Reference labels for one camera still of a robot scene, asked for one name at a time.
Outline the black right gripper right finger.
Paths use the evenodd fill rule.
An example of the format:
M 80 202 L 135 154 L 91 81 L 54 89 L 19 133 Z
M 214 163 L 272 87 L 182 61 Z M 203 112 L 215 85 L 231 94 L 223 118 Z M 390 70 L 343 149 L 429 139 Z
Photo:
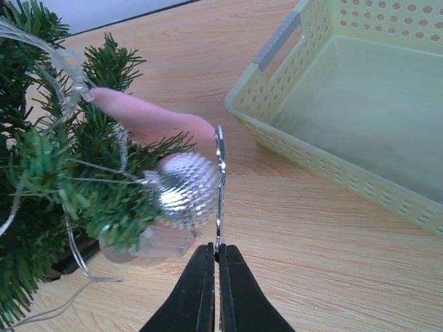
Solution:
M 220 331 L 293 331 L 266 298 L 235 245 L 220 245 L 219 285 Z

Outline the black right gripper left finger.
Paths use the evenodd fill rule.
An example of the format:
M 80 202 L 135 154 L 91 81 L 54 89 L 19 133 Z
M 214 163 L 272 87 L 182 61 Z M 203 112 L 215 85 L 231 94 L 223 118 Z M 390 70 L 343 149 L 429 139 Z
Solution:
M 213 243 L 198 246 L 172 292 L 141 332 L 215 330 L 215 256 Z

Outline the pink paper triangle ornament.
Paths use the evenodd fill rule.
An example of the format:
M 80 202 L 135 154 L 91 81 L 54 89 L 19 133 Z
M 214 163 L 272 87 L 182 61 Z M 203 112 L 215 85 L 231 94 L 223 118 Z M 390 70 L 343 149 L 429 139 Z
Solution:
M 112 89 L 96 88 L 91 93 L 93 104 L 117 120 L 139 143 L 150 144 L 180 133 L 190 134 L 197 144 L 215 141 L 214 127 L 199 116 L 169 111 Z

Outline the light green plastic basket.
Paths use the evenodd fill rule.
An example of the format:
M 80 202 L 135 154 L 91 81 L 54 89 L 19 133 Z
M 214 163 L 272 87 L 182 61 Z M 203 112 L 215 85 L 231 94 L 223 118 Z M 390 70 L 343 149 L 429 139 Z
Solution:
M 225 106 L 261 145 L 442 234 L 441 1 L 300 1 Z

